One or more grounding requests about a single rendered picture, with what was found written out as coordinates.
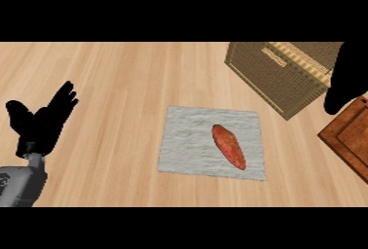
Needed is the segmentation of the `olive woven basket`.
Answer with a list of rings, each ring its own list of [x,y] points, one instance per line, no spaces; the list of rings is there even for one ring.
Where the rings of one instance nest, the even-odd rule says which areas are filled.
[[[231,42],[226,64],[288,120],[331,86],[341,42]]]

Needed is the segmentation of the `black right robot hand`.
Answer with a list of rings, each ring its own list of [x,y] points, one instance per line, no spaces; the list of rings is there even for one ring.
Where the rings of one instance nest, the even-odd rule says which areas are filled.
[[[358,43],[346,41],[341,44],[333,78],[324,102],[324,109],[334,115],[343,105],[368,91],[368,81],[359,73],[365,66],[359,65]]]

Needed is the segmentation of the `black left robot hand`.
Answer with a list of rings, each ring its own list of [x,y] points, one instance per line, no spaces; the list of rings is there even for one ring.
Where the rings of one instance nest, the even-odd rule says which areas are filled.
[[[71,82],[64,83],[49,104],[35,113],[30,111],[21,101],[7,101],[10,128],[19,135],[16,156],[21,159],[31,153],[43,156],[52,153],[64,124],[77,104],[77,92]]]

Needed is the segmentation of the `orange sweet potato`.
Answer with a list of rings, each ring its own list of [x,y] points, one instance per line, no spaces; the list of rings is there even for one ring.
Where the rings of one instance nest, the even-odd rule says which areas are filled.
[[[245,157],[233,133],[219,124],[211,128],[214,144],[229,163],[245,170]]]

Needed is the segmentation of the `white cloth placemat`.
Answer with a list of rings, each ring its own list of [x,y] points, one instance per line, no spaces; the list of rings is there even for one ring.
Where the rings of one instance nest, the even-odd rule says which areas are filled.
[[[220,125],[236,137],[245,170],[231,164],[216,146],[213,125]],[[259,114],[250,111],[168,106],[158,171],[265,181]]]

